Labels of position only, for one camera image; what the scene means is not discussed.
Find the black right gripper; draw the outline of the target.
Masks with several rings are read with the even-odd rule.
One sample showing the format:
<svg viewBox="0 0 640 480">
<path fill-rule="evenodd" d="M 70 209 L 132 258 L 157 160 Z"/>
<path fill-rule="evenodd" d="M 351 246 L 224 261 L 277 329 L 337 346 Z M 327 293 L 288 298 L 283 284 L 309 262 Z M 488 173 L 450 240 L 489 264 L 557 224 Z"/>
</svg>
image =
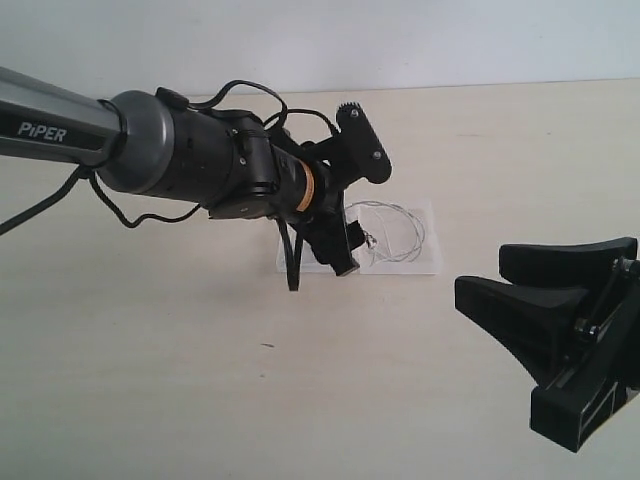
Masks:
<svg viewBox="0 0 640 480">
<path fill-rule="evenodd" d="M 455 309 L 538 385 L 531 393 L 529 426 L 548 440 L 588 439 L 639 394 L 637 253 L 632 237 L 578 245 L 504 244 L 499 274 L 512 284 L 470 275 L 454 281 Z M 585 346 L 576 324 L 590 315 L 598 289 L 611 276 L 599 299 L 610 312 L 585 325 Z"/>
</svg>

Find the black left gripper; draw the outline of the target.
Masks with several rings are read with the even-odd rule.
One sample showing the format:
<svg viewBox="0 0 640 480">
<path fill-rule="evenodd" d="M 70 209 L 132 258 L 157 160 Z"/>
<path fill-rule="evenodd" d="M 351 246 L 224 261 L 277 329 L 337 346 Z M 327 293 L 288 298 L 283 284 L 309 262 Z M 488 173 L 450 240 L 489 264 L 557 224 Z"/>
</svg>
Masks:
<svg viewBox="0 0 640 480">
<path fill-rule="evenodd" d="M 285 254 L 285 271 L 298 276 L 302 247 L 308 244 L 318 263 L 338 276 L 359 268 L 352 251 L 364 243 L 359 224 L 346 221 L 346 186 L 326 161 L 279 161 L 279 231 Z"/>
</svg>

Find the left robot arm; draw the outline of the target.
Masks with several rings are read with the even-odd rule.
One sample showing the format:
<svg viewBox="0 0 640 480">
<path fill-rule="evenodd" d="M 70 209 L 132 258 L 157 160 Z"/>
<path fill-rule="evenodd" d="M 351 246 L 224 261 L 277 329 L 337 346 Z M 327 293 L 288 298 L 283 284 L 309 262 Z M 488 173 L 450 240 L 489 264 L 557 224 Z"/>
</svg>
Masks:
<svg viewBox="0 0 640 480">
<path fill-rule="evenodd" d="M 1 152 L 69 163 L 53 194 L 4 221 L 9 232 L 62 200 L 82 180 L 108 190 L 189 202 L 213 219 L 273 220 L 286 271 L 295 278 L 304 246 L 337 275 L 354 271 L 364 233 L 344 212 L 349 179 L 313 142 L 297 143 L 289 107 L 267 119 L 160 88 L 92 99 L 24 74 L 1 72 Z"/>
</svg>

